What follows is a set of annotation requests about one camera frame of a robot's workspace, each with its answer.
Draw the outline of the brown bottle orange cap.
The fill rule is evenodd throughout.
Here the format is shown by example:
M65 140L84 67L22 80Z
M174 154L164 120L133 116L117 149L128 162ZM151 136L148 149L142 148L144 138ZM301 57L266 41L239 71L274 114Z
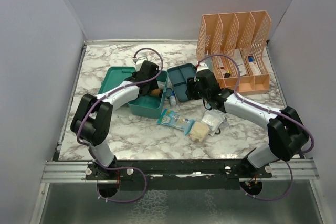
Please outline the brown bottle orange cap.
M151 91L150 96L153 96L153 97L161 97L161 96L162 96L162 93L163 93L163 90L162 90L162 89L155 89L155 90L152 90L152 91Z

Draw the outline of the white bottle blue cap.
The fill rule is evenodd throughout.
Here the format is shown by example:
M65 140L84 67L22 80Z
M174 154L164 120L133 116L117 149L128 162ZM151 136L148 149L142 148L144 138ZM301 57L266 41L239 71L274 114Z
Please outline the white bottle blue cap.
M171 106L176 106L176 97L174 93L169 96L169 101Z

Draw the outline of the small white grey-cap bottle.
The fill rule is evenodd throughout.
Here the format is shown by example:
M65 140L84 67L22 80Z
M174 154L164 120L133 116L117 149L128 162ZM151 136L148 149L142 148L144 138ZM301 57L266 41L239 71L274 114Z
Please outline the small white grey-cap bottle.
M157 84L159 89L163 90L165 88L165 82L158 81Z

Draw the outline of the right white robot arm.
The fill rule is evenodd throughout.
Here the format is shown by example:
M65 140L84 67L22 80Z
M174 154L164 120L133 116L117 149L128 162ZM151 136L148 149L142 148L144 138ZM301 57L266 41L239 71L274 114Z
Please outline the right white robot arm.
M260 168L277 160L289 161L308 142L297 111L291 107L272 109L238 97L232 89L221 88L214 74L204 69L187 79L186 95L190 100L202 99L211 109L248 120L268 133L268 143L249 152L241 162L246 177L254 177Z

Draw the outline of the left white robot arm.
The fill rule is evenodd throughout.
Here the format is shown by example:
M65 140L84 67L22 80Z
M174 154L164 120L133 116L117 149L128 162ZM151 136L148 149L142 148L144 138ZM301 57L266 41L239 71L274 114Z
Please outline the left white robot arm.
M72 119L70 130L77 142L85 145L93 160L99 165L98 173L104 179L115 175L116 156L107 143L112 112L126 103L151 93L158 88L157 77L162 69L144 60L140 69L121 84L100 95L85 94Z

